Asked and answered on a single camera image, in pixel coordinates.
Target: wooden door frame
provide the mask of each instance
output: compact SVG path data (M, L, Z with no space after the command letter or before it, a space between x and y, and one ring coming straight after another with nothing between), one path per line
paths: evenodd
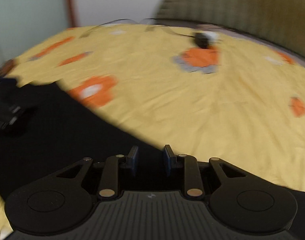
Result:
M70 27L72 28L77 27L74 0L66 0L66 3L67 3L67 11L68 11L68 19L69 19Z

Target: yellow bedspread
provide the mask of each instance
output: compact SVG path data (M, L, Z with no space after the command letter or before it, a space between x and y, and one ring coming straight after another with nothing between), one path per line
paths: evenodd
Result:
M9 76L21 85L60 80L70 90L109 75L111 98L91 109L112 124L156 147L170 144L200 161L216 156L305 191L305 114L296 117L291 107L292 97L305 105L305 68L266 46L220 34L217 72L188 73L172 57L194 46L189 37L166 27L110 25L79 38L89 28L35 46ZM68 37L75 38L58 43Z

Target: door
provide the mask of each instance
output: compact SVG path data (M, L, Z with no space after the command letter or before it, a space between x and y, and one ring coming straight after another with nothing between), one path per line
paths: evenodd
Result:
M0 0L0 50L4 60L66 29L65 1Z

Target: circular pad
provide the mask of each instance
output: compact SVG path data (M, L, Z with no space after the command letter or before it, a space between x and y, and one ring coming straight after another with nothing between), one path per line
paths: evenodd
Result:
M265 211L274 204L271 195L260 190L247 190L240 193L237 197L239 206L250 211Z
M28 206L38 212L51 212L60 208L65 197L56 191L47 190L32 194L27 201Z
M11 226L34 235L54 235L83 222L93 203L73 179L46 178L15 190L6 200Z
M224 180L211 195L209 207L225 225L260 234L289 229L297 212L289 191L250 175Z

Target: logo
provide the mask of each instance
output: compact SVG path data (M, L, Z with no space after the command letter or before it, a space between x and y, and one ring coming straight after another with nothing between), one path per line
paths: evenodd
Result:
M150 193L149 195L147 195L147 197L149 197L150 199L153 199L153 198L155 198L155 197L156 197L156 195L155 195L155 194L153 194L153 193Z

